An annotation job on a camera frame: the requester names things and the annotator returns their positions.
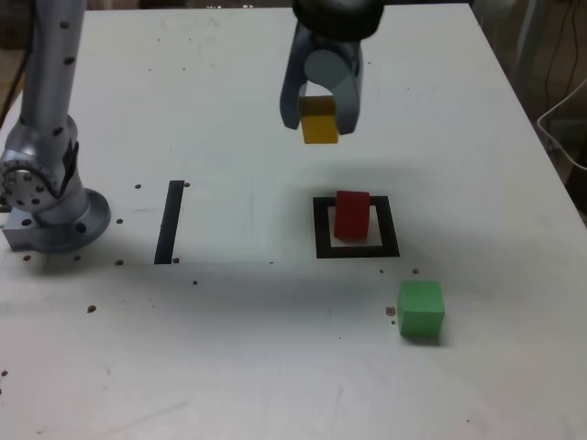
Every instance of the black tape strip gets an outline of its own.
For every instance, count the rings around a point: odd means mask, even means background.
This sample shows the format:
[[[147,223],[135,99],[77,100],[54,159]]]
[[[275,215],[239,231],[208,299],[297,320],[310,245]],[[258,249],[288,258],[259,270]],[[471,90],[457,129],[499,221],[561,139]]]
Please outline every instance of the black tape strip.
[[[182,209],[182,197],[183,181],[170,181],[157,250],[155,251],[155,264],[172,264],[177,222],[180,220],[180,210]]]

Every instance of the red cube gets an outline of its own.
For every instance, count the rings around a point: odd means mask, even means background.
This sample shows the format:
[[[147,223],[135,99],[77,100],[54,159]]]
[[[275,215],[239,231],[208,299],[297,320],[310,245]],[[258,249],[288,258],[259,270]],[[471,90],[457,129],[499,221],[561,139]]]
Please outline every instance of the red cube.
[[[334,237],[341,240],[364,240],[369,232],[368,192],[337,191]]]

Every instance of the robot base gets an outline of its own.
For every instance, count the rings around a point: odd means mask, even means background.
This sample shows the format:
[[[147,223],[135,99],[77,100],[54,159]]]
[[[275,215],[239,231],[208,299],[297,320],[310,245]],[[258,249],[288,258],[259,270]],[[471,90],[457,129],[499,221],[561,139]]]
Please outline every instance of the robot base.
[[[88,209],[75,221],[63,225],[40,225],[30,213],[13,208],[3,228],[12,250],[66,252],[96,240],[110,223],[110,207],[99,192],[85,191]]]

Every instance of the white table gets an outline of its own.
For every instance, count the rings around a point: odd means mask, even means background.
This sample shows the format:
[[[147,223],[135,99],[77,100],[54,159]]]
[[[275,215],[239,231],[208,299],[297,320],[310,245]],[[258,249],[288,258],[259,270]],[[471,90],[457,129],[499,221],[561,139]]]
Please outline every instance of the white table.
[[[0,438],[587,436],[587,235],[469,8],[388,7],[329,146],[279,115],[294,25],[87,15],[71,114],[113,222],[66,255],[1,241]],[[181,262],[156,266],[170,180]],[[389,197],[400,258],[316,259],[338,189]],[[442,282],[440,346],[385,313],[412,279]]]

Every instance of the green cube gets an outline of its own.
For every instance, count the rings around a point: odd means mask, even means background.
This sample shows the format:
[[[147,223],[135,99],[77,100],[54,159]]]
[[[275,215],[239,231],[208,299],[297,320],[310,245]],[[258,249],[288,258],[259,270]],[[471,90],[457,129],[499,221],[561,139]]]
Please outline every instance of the green cube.
[[[400,286],[397,312],[403,337],[438,337],[444,319],[440,283],[404,281]]]

